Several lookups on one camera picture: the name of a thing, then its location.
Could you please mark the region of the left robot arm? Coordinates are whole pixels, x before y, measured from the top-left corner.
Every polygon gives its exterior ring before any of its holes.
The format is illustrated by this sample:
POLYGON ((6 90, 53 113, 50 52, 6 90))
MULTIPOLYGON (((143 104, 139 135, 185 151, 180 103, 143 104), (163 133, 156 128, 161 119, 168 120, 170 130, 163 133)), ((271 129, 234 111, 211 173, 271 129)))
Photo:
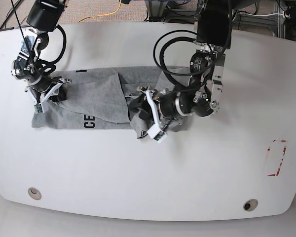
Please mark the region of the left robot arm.
POLYGON ((148 132, 153 126, 166 132, 179 128, 191 115, 209 117, 219 109, 222 92, 222 69, 225 51, 230 49, 234 4, 231 0, 200 0, 197 6, 196 38, 176 37, 166 42, 154 62, 165 78, 174 86, 171 90, 152 90, 139 87, 140 95, 129 104, 133 113, 131 127, 148 132), (169 71, 165 65, 165 51, 177 42, 198 43, 189 62, 187 85, 175 77, 180 73, 169 71))

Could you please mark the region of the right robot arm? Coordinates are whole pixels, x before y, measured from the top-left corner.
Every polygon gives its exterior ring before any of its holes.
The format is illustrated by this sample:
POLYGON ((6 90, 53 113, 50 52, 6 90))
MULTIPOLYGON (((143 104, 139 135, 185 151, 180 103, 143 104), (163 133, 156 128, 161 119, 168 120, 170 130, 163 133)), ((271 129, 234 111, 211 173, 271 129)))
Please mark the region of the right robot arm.
POLYGON ((68 6, 67 0, 37 0, 29 13, 27 23, 30 26, 21 31, 22 47, 17 59, 12 63, 11 74, 17 80, 27 83, 25 92, 34 102, 35 113, 48 110, 48 100, 59 102, 66 100, 63 85, 71 82, 61 76, 52 77, 56 64, 62 59, 67 46, 67 36, 58 24, 68 6), (48 33, 58 29, 63 36, 60 55, 53 61, 40 59, 41 51, 49 43, 48 33))

